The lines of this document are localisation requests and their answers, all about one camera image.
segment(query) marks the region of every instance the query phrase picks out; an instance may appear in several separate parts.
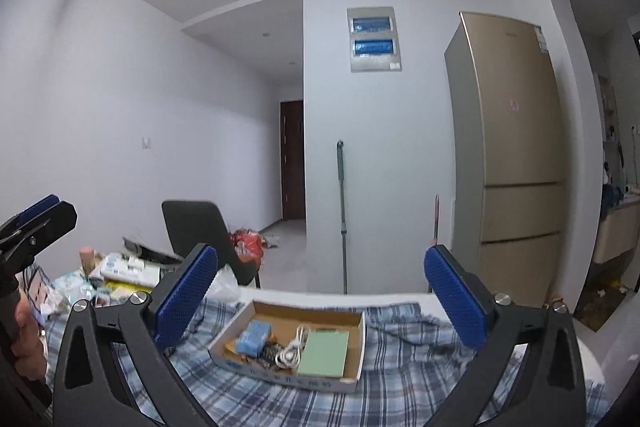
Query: human hand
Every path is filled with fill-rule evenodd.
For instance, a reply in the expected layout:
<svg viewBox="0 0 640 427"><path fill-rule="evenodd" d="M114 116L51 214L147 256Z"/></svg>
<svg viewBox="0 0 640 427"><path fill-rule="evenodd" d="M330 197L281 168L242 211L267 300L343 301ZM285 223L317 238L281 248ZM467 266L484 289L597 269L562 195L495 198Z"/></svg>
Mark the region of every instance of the human hand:
<svg viewBox="0 0 640 427"><path fill-rule="evenodd" d="M31 305L22 290L20 301L15 307L15 322L20 328L18 340L11 346L17 357L15 370L29 380L40 380L47 372L47 359L40 341L40 328L31 315Z"/></svg>

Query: wooden door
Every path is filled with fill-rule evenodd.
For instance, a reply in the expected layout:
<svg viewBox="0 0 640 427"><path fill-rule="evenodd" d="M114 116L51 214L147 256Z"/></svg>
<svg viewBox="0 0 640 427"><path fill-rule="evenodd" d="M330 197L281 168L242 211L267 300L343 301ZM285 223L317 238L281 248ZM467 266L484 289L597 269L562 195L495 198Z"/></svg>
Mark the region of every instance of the wooden door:
<svg viewBox="0 0 640 427"><path fill-rule="evenodd" d="M302 100L280 103L282 219L305 219L305 137Z"/></svg>

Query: metal screw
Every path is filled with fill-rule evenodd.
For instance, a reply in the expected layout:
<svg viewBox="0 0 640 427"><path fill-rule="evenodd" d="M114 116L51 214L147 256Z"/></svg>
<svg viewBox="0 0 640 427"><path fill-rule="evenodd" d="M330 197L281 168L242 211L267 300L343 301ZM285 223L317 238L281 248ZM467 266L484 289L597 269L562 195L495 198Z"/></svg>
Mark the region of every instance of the metal screw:
<svg viewBox="0 0 640 427"><path fill-rule="evenodd" d="M144 301L146 301L146 293L135 292L130 296L129 300L132 302L132 304L142 304Z"/></svg>
<svg viewBox="0 0 640 427"><path fill-rule="evenodd" d="M564 302L561 302L561 301L554 302L551 307L553 308L553 311L555 311L556 313L566 313L568 311L566 304L564 304Z"/></svg>
<svg viewBox="0 0 640 427"><path fill-rule="evenodd" d="M75 312L83 312L88 305L89 305L89 302L87 302L84 299L82 299L81 301L78 301L78 302L76 302L76 304L74 304L74 311Z"/></svg>
<svg viewBox="0 0 640 427"><path fill-rule="evenodd" d="M511 297L506 293L497 293L494 296L494 301L496 304L500 304L500 306L508 306L511 304Z"/></svg>

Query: trash on floor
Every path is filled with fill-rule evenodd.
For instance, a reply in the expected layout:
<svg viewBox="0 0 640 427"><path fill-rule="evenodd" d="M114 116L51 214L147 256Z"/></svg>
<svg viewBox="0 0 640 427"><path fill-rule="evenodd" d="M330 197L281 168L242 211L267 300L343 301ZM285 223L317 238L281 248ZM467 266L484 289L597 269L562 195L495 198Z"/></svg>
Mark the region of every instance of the trash on floor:
<svg viewBox="0 0 640 427"><path fill-rule="evenodd" d="M625 299L629 288L617 280L597 277L587 283L575 307L574 317L590 330L598 331Z"/></svg>
<svg viewBox="0 0 640 427"><path fill-rule="evenodd" d="M254 257L264 255L262 247L267 245L267 241L255 230L239 229L230 234L230 237L238 255L253 255Z"/></svg>
<svg viewBox="0 0 640 427"><path fill-rule="evenodd" d="M277 235L263 235L262 246L265 248L277 248L280 246L280 238Z"/></svg>

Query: ceiling molding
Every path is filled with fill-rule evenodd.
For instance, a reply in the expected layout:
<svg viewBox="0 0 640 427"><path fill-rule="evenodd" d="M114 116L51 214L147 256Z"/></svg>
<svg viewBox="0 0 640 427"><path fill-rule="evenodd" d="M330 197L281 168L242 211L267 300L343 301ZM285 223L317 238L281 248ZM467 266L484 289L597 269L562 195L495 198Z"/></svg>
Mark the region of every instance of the ceiling molding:
<svg viewBox="0 0 640 427"><path fill-rule="evenodd" d="M215 8L213 10L203 13L202 15L198 15L193 19L189 19L187 22L182 24L181 30L185 32L187 35L190 35L191 37L202 36L209 31L209 22L214 17L217 17L224 13L232 12L233 10L244 8L245 6L256 4L262 1L267 1L267 0L239 0L231 4L226 4L224 6L221 6L220 8Z"/></svg>

